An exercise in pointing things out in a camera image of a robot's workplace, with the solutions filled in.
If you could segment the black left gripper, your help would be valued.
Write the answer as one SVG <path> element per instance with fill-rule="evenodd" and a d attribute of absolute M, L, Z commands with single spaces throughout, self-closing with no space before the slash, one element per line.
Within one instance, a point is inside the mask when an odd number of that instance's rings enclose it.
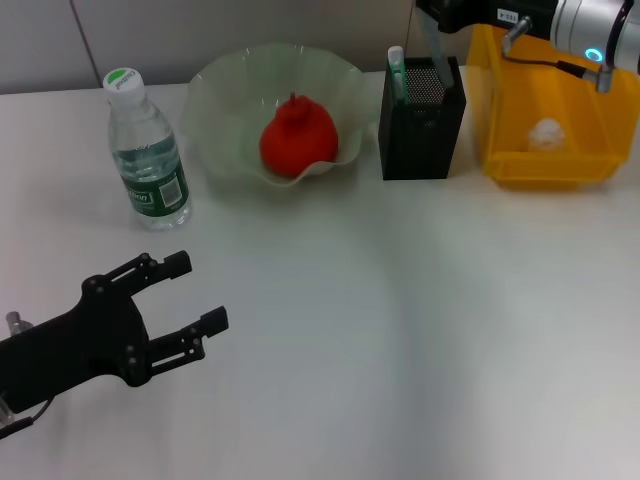
<path fill-rule="evenodd" d="M 220 306 L 176 332 L 153 339 L 132 296 L 192 271 L 186 251 L 162 261 L 148 253 L 86 280 L 70 311 L 1 342 L 1 398 L 21 413 L 95 377 L 139 387 L 205 358 L 204 338 L 229 328 Z"/>

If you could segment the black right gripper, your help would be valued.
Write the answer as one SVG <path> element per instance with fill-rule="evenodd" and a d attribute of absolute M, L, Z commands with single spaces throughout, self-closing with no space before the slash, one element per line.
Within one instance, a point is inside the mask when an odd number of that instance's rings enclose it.
<path fill-rule="evenodd" d="M 476 24 L 511 28 L 523 17 L 531 21 L 528 34 L 549 34 L 557 1 L 550 0 L 416 0 L 416 7 L 431 18 L 438 18 L 439 29 L 456 33 Z"/>

